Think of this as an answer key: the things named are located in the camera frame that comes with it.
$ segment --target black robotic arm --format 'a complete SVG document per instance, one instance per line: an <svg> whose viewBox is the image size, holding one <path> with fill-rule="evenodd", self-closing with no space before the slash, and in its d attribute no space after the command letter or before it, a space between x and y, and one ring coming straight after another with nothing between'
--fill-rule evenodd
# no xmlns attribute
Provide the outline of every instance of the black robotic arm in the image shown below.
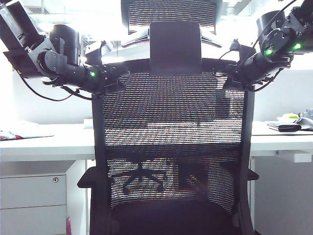
<svg viewBox="0 0 313 235"><path fill-rule="evenodd" d="M19 1L1 2L0 37L4 52L22 78L48 77L46 85L59 86L71 92L73 85L92 94L110 94L126 89L119 77L127 70L96 64L81 64L78 32L58 24L50 36L38 33Z"/></svg>

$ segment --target paper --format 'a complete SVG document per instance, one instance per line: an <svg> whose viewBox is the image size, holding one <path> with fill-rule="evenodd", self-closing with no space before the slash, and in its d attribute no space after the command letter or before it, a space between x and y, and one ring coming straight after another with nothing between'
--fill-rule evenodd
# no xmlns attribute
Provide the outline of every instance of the paper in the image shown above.
<svg viewBox="0 0 313 235"><path fill-rule="evenodd" d="M28 121L15 121L0 124L0 141L53 136L40 125Z"/></svg>

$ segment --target white desk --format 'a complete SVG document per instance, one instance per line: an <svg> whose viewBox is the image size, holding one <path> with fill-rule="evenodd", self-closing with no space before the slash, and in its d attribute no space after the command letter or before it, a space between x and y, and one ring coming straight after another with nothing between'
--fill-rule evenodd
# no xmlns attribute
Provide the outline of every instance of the white desk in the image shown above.
<svg viewBox="0 0 313 235"><path fill-rule="evenodd" d="M260 133L263 124L255 123L253 133ZM94 159L94 138L92 129L82 124L42 125L53 137L0 141L0 160L9 162L77 161ZM252 136L250 168L254 170L254 158L275 156L280 150L305 150L313 153L313 135L282 136L267 130L267 136ZM250 209L254 221L254 182L248 184Z"/></svg>

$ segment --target cable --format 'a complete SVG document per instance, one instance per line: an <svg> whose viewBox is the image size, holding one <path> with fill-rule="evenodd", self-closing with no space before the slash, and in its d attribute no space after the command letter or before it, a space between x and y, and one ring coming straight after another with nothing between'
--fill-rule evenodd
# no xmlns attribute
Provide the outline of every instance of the cable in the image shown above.
<svg viewBox="0 0 313 235"><path fill-rule="evenodd" d="M232 51L235 51L235 50L229 50L228 52L224 53L220 58L219 60L221 60L225 55L227 55L228 53L232 52Z"/></svg>
<svg viewBox="0 0 313 235"><path fill-rule="evenodd" d="M24 78L21 77L21 79L22 79L23 83L24 83L33 93L35 93L36 95L38 95L39 97L44 98L44 99L48 99L48 100L51 100L51 101L57 101L57 102L59 102L59 101L66 100L66 99L70 98L70 97L73 95L73 94L70 94L68 97L66 97L66 98L64 98L64 99L52 99L52 98L49 98L49 97L45 97L45 96L43 96L43 95L37 93L37 92L25 81Z"/></svg>
<svg viewBox="0 0 313 235"><path fill-rule="evenodd" d="M244 62L247 61L247 59L249 58L250 54L253 52L253 49L255 48L256 44L258 43L258 41L260 40L263 32L266 30L266 28L271 25L274 20L276 19L276 17L283 12L284 10L286 10L290 5L292 5L294 2L296 2L297 0L293 0L291 1L289 4L287 4L283 9L281 9L279 12L277 12L277 14L267 23L267 25L264 27L264 29L262 30L262 32L260 33L259 37L257 38L257 40L255 41L254 45L252 46L251 50L249 51L249 53L247 53L246 57L239 63L239 65L230 72L230 74L233 74L242 64L244 64Z"/></svg>
<svg viewBox="0 0 313 235"><path fill-rule="evenodd" d="M265 84L265 85L259 87L258 89L250 90L250 91L251 91L251 92L259 92L259 91L263 90L265 87L267 87L270 83L272 83L272 82L274 81L274 79L277 77L277 75L278 75L282 70L283 70L283 68L280 68L280 69L278 70L278 72L275 74L275 76L274 76L273 78L271 78L269 82L267 82L267 84Z"/></svg>
<svg viewBox="0 0 313 235"><path fill-rule="evenodd" d="M95 95L96 98L90 98L90 97L86 97L86 96L83 96L83 95L81 95L81 94L78 94L78 92L79 92L78 89L77 89L77 91L73 91L72 89L70 89L70 88L68 88L68 87L60 87L60 88L62 88L63 90L67 91L67 92L70 93L71 95L77 96L77 97L82 98L82 99L86 99L86 100L91 100L91 101L93 101L93 100L97 100L97 99L100 98L100 96L97 96L97 95Z"/></svg>

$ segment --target chair base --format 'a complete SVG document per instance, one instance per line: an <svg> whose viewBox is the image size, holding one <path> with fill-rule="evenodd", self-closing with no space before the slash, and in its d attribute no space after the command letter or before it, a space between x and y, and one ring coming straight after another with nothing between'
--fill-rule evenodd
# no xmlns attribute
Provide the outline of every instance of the chair base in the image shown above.
<svg viewBox="0 0 313 235"><path fill-rule="evenodd" d="M129 176L129 179L124 183L123 185L123 192L124 194L128 195L130 192L127 188L128 185L130 185L133 181L135 181L138 178L139 183L142 182L143 177L148 178L158 184L157 186L157 191L158 192L163 192L163 182L159 180L157 177L154 175L166 175L165 171L162 170L149 170L149 169L143 169L143 168L138 168L136 170L129 170L127 172L115 174L112 177L121 177L121 176Z"/></svg>

